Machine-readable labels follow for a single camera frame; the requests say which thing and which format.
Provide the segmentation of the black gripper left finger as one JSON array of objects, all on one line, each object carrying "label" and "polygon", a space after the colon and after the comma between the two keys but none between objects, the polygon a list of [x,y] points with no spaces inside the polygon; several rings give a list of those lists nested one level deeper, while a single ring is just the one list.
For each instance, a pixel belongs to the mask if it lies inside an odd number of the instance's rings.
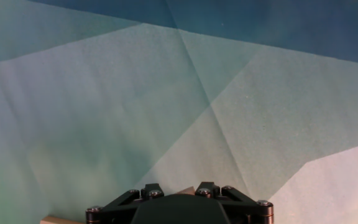
[{"label": "black gripper left finger", "polygon": [[143,189],[130,189],[105,206],[85,211],[86,224],[130,223],[139,205],[164,196],[159,184],[146,184]]}]

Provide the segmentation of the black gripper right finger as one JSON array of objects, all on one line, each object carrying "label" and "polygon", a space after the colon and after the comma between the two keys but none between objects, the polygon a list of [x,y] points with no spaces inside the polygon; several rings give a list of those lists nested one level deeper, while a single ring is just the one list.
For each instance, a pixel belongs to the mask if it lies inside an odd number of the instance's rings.
[{"label": "black gripper right finger", "polygon": [[268,200],[253,200],[236,188],[220,187],[214,182],[202,182],[195,196],[208,198],[218,206],[213,215],[223,215],[227,223],[273,224],[273,203]]}]

